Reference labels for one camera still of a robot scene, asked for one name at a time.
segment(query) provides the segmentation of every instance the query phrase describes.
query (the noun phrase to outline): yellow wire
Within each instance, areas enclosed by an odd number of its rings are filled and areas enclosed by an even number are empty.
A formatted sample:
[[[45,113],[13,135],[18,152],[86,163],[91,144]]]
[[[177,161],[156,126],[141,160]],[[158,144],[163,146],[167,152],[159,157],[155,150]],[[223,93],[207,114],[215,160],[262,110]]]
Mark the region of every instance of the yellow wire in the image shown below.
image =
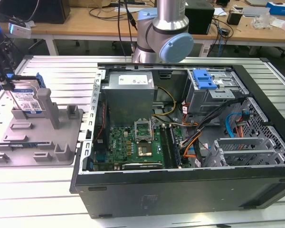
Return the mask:
[[[163,91],[165,91],[173,100],[173,108],[171,111],[167,112],[167,113],[161,113],[161,114],[152,114],[153,116],[162,116],[162,115],[169,115],[171,113],[174,112],[175,108],[176,108],[176,101],[174,99],[174,97],[166,90],[164,89],[163,87],[158,87],[159,89],[162,89]]]

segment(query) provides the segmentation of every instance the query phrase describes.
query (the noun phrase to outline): power supply label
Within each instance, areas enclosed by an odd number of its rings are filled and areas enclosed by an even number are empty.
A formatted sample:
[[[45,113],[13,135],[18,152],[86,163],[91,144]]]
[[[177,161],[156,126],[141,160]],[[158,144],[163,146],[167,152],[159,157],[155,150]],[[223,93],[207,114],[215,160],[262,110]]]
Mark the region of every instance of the power supply label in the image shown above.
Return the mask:
[[[34,98],[32,89],[14,89],[12,93],[22,111],[31,114],[41,113],[42,109],[39,102]]]
[[[120,75],[118,78],[119,85],[147,85],[147,75]]]

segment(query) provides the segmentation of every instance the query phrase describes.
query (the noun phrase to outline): table leg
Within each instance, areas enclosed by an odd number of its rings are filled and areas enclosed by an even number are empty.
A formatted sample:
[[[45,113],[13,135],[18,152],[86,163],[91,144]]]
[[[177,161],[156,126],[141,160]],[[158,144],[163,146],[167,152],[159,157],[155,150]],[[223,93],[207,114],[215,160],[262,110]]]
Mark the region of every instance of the table leg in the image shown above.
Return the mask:
[[[85,52],[89,52],[90,51],[89,41],[88,40],[84,40],[84,44],[85,44]]]
[[[55,40],[52,38],[46,38],[45,40],[47,43],[47,48],[48,48],[49,54],[51,56],[59,56]]]
[[[199,52],[199,57],[207,57],[210,47],[211,47],[212,41],[211,40],[207,40],[205,42],[203,42],[200,52]]]
[[[260,49],[259,46],[250,46],[249,55],[255,56],[257,54],[257,51]]]

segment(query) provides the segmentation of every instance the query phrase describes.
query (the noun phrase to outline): expansion slot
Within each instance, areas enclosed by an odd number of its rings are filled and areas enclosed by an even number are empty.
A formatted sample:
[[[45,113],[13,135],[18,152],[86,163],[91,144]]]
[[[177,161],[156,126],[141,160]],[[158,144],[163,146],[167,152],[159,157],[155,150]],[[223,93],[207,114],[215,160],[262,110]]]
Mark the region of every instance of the expansion slot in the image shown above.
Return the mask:
[[[161,146],[166,169],[177,168],[170,128],[160,128]]]

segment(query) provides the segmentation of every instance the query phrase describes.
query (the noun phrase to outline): blue cable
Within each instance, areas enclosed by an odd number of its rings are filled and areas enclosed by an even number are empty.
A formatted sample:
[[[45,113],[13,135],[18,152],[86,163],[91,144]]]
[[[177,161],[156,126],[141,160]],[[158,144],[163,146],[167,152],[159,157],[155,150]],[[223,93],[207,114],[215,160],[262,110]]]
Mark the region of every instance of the blue cable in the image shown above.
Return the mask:
[[[231,137],[231,138],[234,138],[234,134],[233,134],[233,132],[232,132],[232,130],[231,130],[231,128],[230,128],[230,125],[229,125],[229,118],[230,118],[230,116],[232,116],[232,115],[242,115],[242,113],[230,113],[230,114],[226,117],[226,121],[225,121],[226,129],[227,129],[227,131],[228,131],[230,137]]]

